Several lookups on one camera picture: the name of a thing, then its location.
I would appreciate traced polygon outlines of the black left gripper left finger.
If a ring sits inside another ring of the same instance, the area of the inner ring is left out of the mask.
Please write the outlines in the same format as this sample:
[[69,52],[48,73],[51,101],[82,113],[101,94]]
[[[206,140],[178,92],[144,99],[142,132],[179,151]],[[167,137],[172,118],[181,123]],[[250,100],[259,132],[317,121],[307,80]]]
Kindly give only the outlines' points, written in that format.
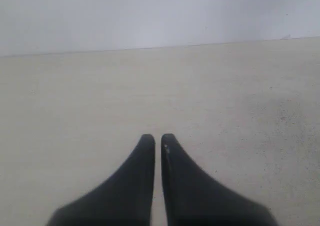
[[150,225],[155,177],[155,139],[136,147],[101,185],[57,209],[48,225]]

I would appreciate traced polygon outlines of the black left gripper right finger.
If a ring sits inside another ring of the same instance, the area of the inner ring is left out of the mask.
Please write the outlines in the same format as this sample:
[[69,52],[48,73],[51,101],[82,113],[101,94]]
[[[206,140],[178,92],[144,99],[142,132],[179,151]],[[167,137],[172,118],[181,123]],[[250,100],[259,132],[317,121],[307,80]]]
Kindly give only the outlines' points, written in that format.
[[202,170],[174,134],[161,137],[161,177],[168,225],[276,225],[263,205]]

